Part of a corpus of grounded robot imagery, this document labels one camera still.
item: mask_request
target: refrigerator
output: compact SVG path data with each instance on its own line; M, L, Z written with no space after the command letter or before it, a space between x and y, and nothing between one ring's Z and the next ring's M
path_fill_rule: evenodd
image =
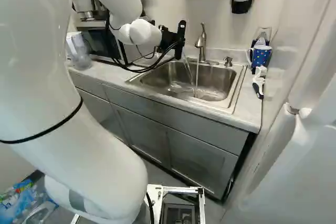
M262 127L222 224L336 223L336 0L285 0Z

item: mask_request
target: sink basin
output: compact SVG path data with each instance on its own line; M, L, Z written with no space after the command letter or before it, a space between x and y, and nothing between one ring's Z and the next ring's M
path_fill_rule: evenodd
M197 64L192 62L189 65L191 75L183 62L170 61L128 82L182 100L228 108L244 66L226 68L224 65L200 63L195 89Z

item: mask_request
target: faucet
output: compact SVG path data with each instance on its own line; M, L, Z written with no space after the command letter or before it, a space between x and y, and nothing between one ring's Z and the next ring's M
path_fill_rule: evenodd
M205 32L205 25L202 22L202 34L198 37L197 41L195 42L195 47L200 49L198 60L200 63L207 63L212 65L218 65L219 62L206 60L205 59L205 50L206 50L206 32Z

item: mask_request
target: white refrigerator door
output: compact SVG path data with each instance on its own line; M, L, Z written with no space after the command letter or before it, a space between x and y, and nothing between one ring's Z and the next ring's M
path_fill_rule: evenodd
M293 136L280 156L222 223L336 222L335 97L336 74L314 109L302 109L296 115Z
M292 108L314 108L336 72L336 0L329 0L306 59L289 93Z

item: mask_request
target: cabinet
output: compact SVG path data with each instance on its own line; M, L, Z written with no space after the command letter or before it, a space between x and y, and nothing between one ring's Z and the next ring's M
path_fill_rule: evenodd
M165 168L169 168L170 155L166 127L131 111L114 106L117 108L130 146Z
M168 133L171 169L221 197L238 157L181 132Z
M87 84L77 75L73 80L78 87ZM103 127L135 152L221 199L248 132L93 80L87 91L78 89Z
M83 102L90 111L91 115L105 129L124 142L125 136L119 123L118 115L110 103L81 89L77 89L77 91L83 98Z
M192 136L113 105L130 146L221 198L238 157Z

